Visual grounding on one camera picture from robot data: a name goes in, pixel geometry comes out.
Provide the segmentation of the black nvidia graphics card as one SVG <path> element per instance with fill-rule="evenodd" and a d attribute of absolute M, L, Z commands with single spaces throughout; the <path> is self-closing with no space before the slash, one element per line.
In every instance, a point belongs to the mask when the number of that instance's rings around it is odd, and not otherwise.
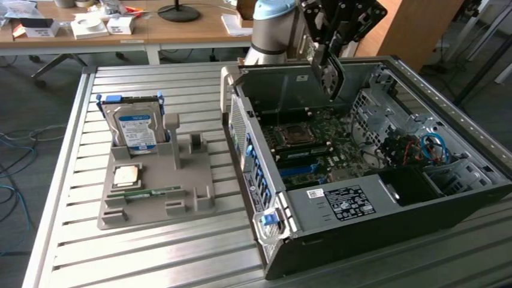
<path fill-rule="evenodd" d="M 331 52 L 330 44 L 316 43 L 312 37 L 304 33 L 298 46 L 298 59 L 311 64 L 322 91 L 328 96 L 330 101 L 335 101 L 346 76 L 338 55 Z"/>

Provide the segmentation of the wooden cabinet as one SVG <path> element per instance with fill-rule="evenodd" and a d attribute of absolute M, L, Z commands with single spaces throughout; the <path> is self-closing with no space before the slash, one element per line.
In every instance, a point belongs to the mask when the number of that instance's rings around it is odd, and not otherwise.
<path fill-rule="evenodd" d="M 356 57 L 395 55 L 419 71 L 464 0 L 378 0 L 387 15 L 359 42 Z"/>

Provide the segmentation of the white booklet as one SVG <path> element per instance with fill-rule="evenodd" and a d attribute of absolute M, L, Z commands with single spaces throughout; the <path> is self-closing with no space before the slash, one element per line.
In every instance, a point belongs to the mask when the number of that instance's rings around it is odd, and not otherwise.
<path fill-rule="evenodd" d="M 224 24 L 227 33 L 232 37 L 251 36 L 254 33 L 252 28 L 243 28 L 239 23 L 239 17 L 234 14 L 222 14 L 222 22 Z"/>

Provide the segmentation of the silver perforated drive cage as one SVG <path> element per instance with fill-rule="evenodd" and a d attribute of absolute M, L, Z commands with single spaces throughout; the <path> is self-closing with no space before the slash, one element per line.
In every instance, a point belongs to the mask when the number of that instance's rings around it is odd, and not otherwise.
<path fill-rule="evenodd" d="M 354 101 L 355 120 L 363 129 L 360 134 L 379 147 L 388 134 L 406 134 L 410 114 L 398 101 L 376 88 L 363 88 Z"/>

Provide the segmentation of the black round lamp base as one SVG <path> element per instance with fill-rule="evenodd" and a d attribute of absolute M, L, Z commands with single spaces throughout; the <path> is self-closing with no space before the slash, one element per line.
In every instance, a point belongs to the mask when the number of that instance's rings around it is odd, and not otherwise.
<path fill-rule="evenodd" d="M 167 5 L 158 10 L 158 16 L 170 22 L 186 23 L 198 20 L 202 14 L 198 9 L 174 0 L 174 5 Z"/>

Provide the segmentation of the metal CPU socket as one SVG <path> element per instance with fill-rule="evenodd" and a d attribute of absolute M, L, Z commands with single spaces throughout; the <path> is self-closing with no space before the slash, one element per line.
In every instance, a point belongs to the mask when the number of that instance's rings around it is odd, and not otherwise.
<path fill-rule="evenodd" d="M 279 128 L 286 145 L 295 146 L 312 143 L 314 134 L 306 124 L 284 125 Z"/>

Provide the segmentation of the green motherboard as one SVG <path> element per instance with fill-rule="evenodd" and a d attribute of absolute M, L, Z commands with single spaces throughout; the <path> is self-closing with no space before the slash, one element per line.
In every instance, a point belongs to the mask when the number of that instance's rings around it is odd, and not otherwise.
<path fill-rule="evenodd" d="M 278 170 L 311 164 L 318 165 L 314 173 L 282 177 L 288 191 L 358 178 L 386 167 L 384 157 L 374 152 L 364 151 L 363 149 L 368 143 L 355 139 L 352 117 L 342 115 L 334 108 L 304 108 L 262 115 L 259 124 Z M 275 153 L 275 148 L 291 147 L 283 141 L 279 128 L 291 124 L 306 124 L 314 134 L 314 142 L 303 145 L 327 144 L 331 155 L 278 161 L 280 154 Z"/>

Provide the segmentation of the black expansion slot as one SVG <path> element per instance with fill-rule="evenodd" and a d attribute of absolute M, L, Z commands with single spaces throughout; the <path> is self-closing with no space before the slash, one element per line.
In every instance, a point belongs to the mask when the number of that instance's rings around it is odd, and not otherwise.
<path fill-rule="evenodd" d="M 312 145 L 302 145 L 302 146 L 291 146 L 291 147 L 280 147 L 275 148 L 275 153 L 299 153 L 299 152 L 326 152 L 330 150 L 330 146 L 327 144 L 312 144 Z"/>
<path fill-rule="evenodd" d="M 320 153 L 310 153 L 310 152 L 302 152 L 302 153 L 295 153 L 295 154 L 280 154 L 278 161 L 288 161 L 288 160 L 296 160 L 296 159 L 304 159 L 304 158 L 311 158 L 311 157 L 320 157 L 331 155 L 331 151 L 320 152 Z"/>

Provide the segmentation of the small white labelled box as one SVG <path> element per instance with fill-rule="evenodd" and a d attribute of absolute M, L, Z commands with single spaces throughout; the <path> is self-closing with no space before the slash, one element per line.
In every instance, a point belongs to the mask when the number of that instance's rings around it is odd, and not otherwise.
<path fill-rule="evenodd" d="M 114 17 L 107 23 L 107 30 L 114 35 L 131 35 L 135 29 L 132 17 Z"/>

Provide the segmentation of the blue expansion slot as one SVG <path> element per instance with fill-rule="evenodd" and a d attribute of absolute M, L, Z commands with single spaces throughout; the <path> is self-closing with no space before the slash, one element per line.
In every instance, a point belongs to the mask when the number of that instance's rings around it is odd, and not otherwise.
<path fill-rule="evenodd" d="M 282 177 L 295 176 L 304 173 L 314 173 L 318 169 L 316 164 L 311 164 L 308 166 L 298 166 L 298 167 L 288 167 L 279 170 L 279 174 Z"/>

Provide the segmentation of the silver disk bay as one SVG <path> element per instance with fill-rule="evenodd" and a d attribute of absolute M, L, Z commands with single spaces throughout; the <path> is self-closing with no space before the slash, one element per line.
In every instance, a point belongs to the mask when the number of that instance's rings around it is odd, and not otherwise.
<path fill-rule="evenodd" d="M 476 165 L 467 159 L 442 166 L 427 166 L 423 169 L 440 192 L 447 196 L 487 188 L 494 184 Z"/>

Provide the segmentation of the grey power supply unit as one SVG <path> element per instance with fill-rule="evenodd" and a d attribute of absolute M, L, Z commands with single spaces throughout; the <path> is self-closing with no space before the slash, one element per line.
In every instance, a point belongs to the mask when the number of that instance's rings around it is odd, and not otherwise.
<path fill-rule="evenodd" d="M 395 190 L 378 174 L 294 190 L 290 208 L 304 234 L 331 230 L 399 211 Z"/>

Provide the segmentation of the grey printed parts rack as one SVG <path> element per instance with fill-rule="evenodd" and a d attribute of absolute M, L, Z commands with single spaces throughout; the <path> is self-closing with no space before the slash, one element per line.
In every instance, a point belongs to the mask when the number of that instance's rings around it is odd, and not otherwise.
<path fill-rule="evenodd" d="M 158 144 L 152 153 L 130 155 L 127 147 L 111 147 L 98 217 L 102 230 L 202 218 L 218 212 L 206 139 L 200 133 L 178 139 L 180 119 L 176 113 L 167 114 L 163 123 L 171 140 Z M 139 167 L 138 182 L 134 186 L 114 188 L 114 172 L 120 166 Z M 182 190 L 160 196 L 107 198 L 110 193 L 178 185 Z"/>

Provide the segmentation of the blue case latch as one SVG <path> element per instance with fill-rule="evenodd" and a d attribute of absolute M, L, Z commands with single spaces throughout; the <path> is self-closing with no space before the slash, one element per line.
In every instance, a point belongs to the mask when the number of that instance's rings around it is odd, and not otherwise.
<path fill-rule="evenodd" d="M 280 222 L 278 213 L 275 211 L 264 213 L 260 217 L 260 222 L 263 226 L 271 226 L 278 224 Z"/>

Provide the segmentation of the silver CPU chip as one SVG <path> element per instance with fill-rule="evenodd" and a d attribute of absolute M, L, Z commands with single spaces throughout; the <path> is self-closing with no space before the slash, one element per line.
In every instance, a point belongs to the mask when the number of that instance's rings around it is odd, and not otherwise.
<path fill-rule="evenodd" d="M 139 167 L 120 166 L 114 172 L 114 188 L 134 186 L 138 182 Z"/>

